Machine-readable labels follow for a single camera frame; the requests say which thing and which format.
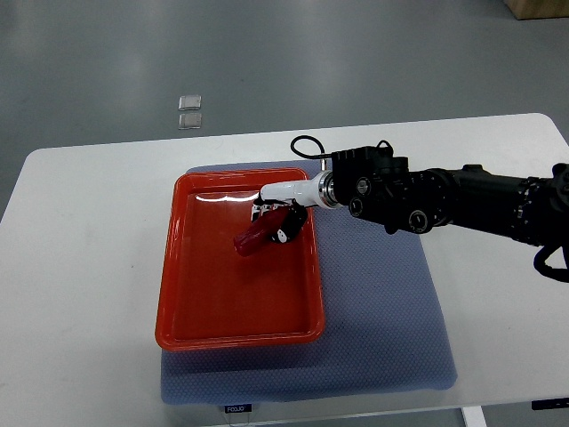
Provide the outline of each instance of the screw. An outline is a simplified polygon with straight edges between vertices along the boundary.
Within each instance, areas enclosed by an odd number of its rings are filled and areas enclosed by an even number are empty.
[[[370,182],[367,178],[360,178],[356,185],[357,192],[362,196],[370,189]]]

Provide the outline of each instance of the mat label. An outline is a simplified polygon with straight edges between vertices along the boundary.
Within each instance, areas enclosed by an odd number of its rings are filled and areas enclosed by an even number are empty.
[[[252,404],[248,403],[246,405],[231,405],[230,407],[225,407],[226,414],[240,414],[242,412],[252,412]]]

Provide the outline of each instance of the blue mat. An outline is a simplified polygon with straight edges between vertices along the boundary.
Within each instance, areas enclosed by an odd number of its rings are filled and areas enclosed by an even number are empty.
[[[300,167],[216,165],[190,172]],[[347,208],[315,210],[326,327],[313,343],[162,354],[167,404],[234,405],[419,389],[456,380],[445,321],[418,236],[389,236]]]

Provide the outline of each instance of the black cable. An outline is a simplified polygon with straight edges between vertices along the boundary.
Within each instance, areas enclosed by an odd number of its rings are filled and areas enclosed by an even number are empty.
[[[298,141],[300,140],[309,140],[314,142],[319,148],[320,148],[320,153],[321,154],[304,154],[301,153],[300,151],[298,151],[295,147],[294,144],[296,144]],[[330,158],[332,157],[332,154],[326,154],[325,150],[324,150],[324,145],[322,145],[322,142],[320,142],[319,140],[317,140],[314,136],[310,136],[310,135],[301,135],[301,136],[297,136],[296,138],[293,139],[293,141],[291,142],[291,150],[293,151],[294,154],[296,154],[297,156],[300,156],[302,158],[308,158],[310,160],[320,160],[323,158]]]

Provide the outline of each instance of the red tray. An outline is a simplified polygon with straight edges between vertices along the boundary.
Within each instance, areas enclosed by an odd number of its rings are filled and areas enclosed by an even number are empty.
[[[174,187],[156,341],[165,350],[312,342],[325,318],[312,212],[293,242],[246,258],[233,237],[252,201],[301,169],[187,173]]]

